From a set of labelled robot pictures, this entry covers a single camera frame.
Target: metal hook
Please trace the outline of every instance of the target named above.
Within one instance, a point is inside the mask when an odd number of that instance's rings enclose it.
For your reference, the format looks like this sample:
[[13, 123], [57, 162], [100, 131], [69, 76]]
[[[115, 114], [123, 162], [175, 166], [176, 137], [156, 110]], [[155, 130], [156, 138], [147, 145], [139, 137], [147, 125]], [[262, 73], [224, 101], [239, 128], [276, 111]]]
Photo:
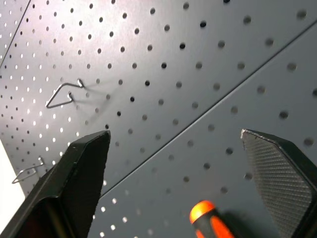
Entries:
[[[12, 181], [12, 184], [15, 184], [15, 183], [17, 183], [17, 182], [21, 182], [22, 180], [27, 179], [28, 177], [33, 176], [34, 174], [36, 174], [37, 171], [35, 170], [35, 168], [44, 165], [44, 162], [43, 162], [42, 157], [39, 157], [39, 161], [40, 161], [40, 164], [39, 164], [39, 165], [35, 165], [35, 166], [32, 166], [32, 167], [26, 168], [26, 169], [24, 169], [24, 170], [21, 170], [21, 171], [18, 173], [18, 175], [15, 177], [15, 179]], [[33, 170], [33, 173], [30, 174], [30, 175], [27, 175], [27, 176], [25, 176], [25, 177], [23, 177], [23, 178], [21, 178], [21, 179], [18, 179], [18, 177], [19, 177], [22, 173], [24, 173], [25, 171], [28, 171], [28, 170]]]
[[50, 109], [50, 108], [55, 108], [55, 107], [58, 107], [58, 106], [62, 106], [62, 105], [65, 105], [65, 104], [69, 104], [69, 103], [72, 103], [74, 102], [74, 98], [71, 94], [71, 92], [68, 92], [68, 95], [67, 97], [69, 98], [69, 101], [68, 102], [64, 102], [64, 103], [59, 103], [59, 104], [55, 104], [53, 106], [50, 106], [51, 102], [53, 101], [53, 99], [56, 97], [56, 95], [58, 94], [58, 92], [62, 89], [62, 87], [64, 86], [71, 86], [71, 87], [76, 87], [76, 88], [84, 88], [84, 83], [83, 81], [78, 78], [77, 79], [77, 84], [73, 84], [73, 83], [63, 83], [61, 85], [59, 85], [59, 87], [56, 89], [56, 91], [53, 93], [53, 95], [51, 96], [51, 98], [49, 99], [49, 101], [46, 103], [45, 107]]

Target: orange screwdriver handle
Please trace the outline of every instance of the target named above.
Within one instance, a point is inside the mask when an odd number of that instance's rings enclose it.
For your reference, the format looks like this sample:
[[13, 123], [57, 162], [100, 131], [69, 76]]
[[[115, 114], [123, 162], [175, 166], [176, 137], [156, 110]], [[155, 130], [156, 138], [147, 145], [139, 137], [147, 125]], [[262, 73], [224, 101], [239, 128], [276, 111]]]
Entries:
[[197, 238], [235, 238], [209, 201], [202, 201], [193, 207], [190, 222], [195, 228]]

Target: white wall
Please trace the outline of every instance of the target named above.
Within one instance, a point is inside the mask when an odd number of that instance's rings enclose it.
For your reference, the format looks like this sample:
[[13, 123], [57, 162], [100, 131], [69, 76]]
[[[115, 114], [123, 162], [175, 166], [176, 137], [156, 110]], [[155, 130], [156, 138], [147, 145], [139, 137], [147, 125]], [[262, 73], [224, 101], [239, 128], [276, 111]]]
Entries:
[[25, 199], [20, 183], [11, 184], [15, 176], [0, 141], [0, 233]]

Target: screwdriver handle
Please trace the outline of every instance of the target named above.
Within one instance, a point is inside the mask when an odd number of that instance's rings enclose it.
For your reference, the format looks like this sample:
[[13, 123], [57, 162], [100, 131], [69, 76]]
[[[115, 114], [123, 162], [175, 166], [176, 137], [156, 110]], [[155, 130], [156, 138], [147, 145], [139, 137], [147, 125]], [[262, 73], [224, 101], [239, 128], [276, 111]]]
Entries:
[[196, 204], [190, 212], [190, 222], [197, 238], [235, 238], [209, 201]]

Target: gray pegboard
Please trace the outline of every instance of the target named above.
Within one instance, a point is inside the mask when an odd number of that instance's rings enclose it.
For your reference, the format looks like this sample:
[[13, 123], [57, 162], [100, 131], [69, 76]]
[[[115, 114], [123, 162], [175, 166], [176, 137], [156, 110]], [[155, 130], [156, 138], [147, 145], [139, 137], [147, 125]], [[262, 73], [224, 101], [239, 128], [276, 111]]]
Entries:
[[0, 66], [29, 2], [29, 0], [2, 0], [0, 2]]
[[[38, 156], [52, 166], [77, 135], [108, 125], [107, 192], [301, 34], [316, 12], [313, 0], [31, 1], [0, 69], [1, 139], [13, 167], [30, 167]], [[78, 77], [86, 89], [64, 88], [55, 100], [71, 90], [76, 104], [45, 108], [61, 81]], [[21, 183], [25, 193], [32, 184]]]
[[316, 39], [317, 25], [106, 193], [89, 238], [193, 238], [189, 212], [201, 199], [235, 214], [252, 237], [278, 237], [250, 180], [240, 133], [288, 139], [317, 165]]

